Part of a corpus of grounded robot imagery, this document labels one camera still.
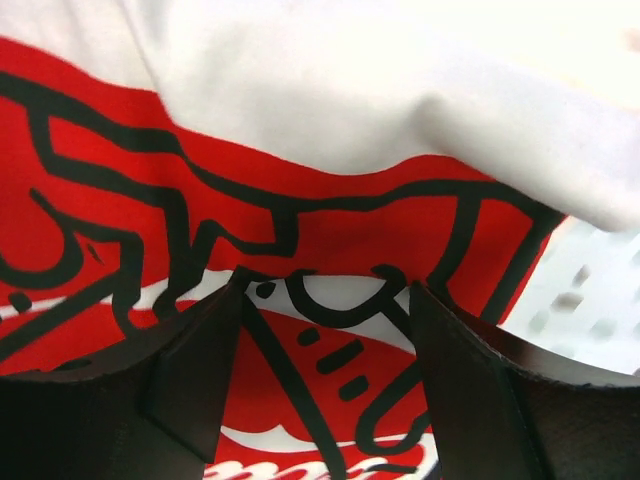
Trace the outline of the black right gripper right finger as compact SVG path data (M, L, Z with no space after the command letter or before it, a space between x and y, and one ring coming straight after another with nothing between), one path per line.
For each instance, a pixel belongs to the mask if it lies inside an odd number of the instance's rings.
M636 479L639 379L570 360L410 288L446 479Z

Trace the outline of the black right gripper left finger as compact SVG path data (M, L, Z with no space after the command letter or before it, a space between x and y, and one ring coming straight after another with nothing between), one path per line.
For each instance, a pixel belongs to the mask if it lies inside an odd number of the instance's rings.
M200 479L214 461L244 291L141 336L1 380L5 479Z

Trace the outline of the white t shirt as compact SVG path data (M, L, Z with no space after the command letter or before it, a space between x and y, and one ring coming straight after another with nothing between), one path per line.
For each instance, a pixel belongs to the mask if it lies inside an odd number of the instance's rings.
M200 479L446 479L410 288L639 225L635 1L5 1L1 380L244 291Z

